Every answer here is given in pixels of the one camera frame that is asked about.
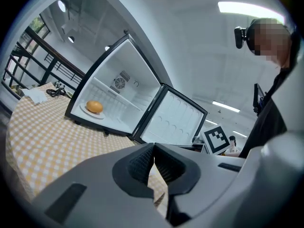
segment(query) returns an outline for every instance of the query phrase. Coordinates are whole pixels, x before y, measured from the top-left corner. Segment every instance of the person in background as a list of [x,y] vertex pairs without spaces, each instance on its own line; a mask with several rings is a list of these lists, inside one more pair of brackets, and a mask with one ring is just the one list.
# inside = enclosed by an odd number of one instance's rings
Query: person in background
[[235,136],[230,136],[229,139],[230,139],[230,147],[224,152],[225,155],[227,153],[239,152],[239,150],[237,149],[237,142]]
[[300,48],[301,36],[297,30],[292,34],[276,19],[254,19],[246,30],[248,48],[256,56],[264,56],[281,69],[273,86],[267,92],[263,109],[247,139],[242,152],[227,153],[227,156],[246,158],[249,151],[263,146],[271,138],[286,132],[286,125],[271,96],[293,70]]

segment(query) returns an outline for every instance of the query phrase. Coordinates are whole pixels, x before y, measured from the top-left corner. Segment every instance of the floor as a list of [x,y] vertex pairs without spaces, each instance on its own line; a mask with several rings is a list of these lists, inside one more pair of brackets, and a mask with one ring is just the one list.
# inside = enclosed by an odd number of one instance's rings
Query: floor
[[29,197],[24,191],[17,173],[11,168],[5,158],[5,136],[9,121],[10,114],[7,113],[0,105],[0,170],[12,193],[29,201]]

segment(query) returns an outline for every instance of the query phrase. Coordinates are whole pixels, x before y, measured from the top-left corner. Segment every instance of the checkered tablecloth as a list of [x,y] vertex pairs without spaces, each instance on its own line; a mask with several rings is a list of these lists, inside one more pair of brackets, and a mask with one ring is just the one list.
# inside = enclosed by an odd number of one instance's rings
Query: checkered tablecloth
[[[50,88],[55,89],[51,83],[38,87],[42,91]],[[6,159],[30,199],[80,162],[135,145],[127,137],[105,137],[101,131],[64,117],[67,97],[47,98],[38,105],[21,98],[8,125]],[[167,189],[159,172],[149,177],[148,186],[154,189],[154,201]]]

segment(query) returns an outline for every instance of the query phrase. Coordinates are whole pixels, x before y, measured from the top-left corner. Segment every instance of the black refrigerator frame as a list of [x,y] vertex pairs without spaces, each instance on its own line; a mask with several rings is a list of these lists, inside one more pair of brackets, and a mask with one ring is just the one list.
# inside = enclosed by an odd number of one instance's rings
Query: black refrigerator frame
[[[132,133],[126,133],[126,132],[122,132],[116,129],[112,129],[112,128],[108,128],[105,126],[101,126],[99,124],[93,123],[91,121],[88,121],[86,119],[83,119],[81,117],[78,117],[74,114],[71,113],[74,104],[76,102],[76,99],[78,98],[80,92],[83,90],[84,86],[86,85],[87,81],[89,80],[89,78],[91,77],[91,75],[95,72],[95,70],[99,67],[99,65],[120,45],[122,44],[125,40],[129,39],[131,41],[131,43],[134,45],[134,47],[136,48],[136,50],[139,52],[139,54],[141,55],[141,57],[143,58],[143,60],[146,62],[146,64],[148,65],[148,67],[150,68],[150,70],[152,71],[152,73],[155,75],[156,79],[158,80],[158,82],[160,83],[161,87],[159,89],[159,91],[157,92],[156,96],[153,98],[153,100],[151,101],[150,105],[148,106],[147,110],[145,111],[145,113],[143,114],[142,118],[140,119],[140,121],[138,122],[137,126],[135,127],[134,131]],[[141,134],[143,133],[145,127],[148,125],[148,123],[150,122],[150,120],[152,119],[154,113],[156,112],[156,110],[158,109],[158,106],[160,105],[160,103],[162,102],[163,98],[165,97],[166,93],[168,91],[171,91],[173,94],[176,94],[178,97],[180,97],[182,100],[186,101],[188,104],[192,105],[193,107],[197,108],[199,111],[201,111],[204,115],[203,118],[199,124],[199,127],[195,133],[195,136],[197,136],[204,124],[204,121],[206,119],[206,116],[208,114],[208,112],[203,109],[201,106],[199,106],[198,104],[196,104],[194,101],[190,100],[189,98],[187,98],[186,96],[184,96],[182,93],[178,92],[177,90],[175,90],[174,88],[170,87],[169,85],[166,85],[164,83],[162,83],[159,79],[159,77],[157,76],[155,70],[153,69],[153,67],[151,66],[150,62],[148,61],[147,57],[144,55],[144,53],[141,51],[141,49],[138,47],[138,45],[136,44],[136,42],[134,41],[134,39],[132,38],[132,36],[130,34],[126,34],[125,36],[123,36],[121,39],[119,39],[117,42],[115,42],[113,45],[110,46],[110,48],[105,51],[97,60],[96,62],[90,67],[90,69],[88,70],[88,72],[85,74],[84,78],[81,80],[81,82],[79,83],[76,91],[74,92],[68,106],[65,112],[65,116],[74,120],[77,124],[83,124],[92,128],[96,128],[96,129],[100,129],[104,132],[109,132],[109,133],[114,133],[114,134],[118,134],[118,135],[122,135],[122,136],[127,136],[129,137],[130,140],[136,140],[139,143],[145,143],[145,141],[143,141],[140,137]]]

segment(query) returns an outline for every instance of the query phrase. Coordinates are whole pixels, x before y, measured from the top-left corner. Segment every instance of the black cable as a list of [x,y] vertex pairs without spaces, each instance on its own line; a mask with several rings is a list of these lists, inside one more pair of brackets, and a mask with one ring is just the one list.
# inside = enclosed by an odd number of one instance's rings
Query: black cable
[[71,97],[67,94],[64,88],[59,88],[57,90],[54,89],[47,89],[46,90],[47,94],[49,94],[51,97],[59,96],[59,95],[67,95],[70,99]]

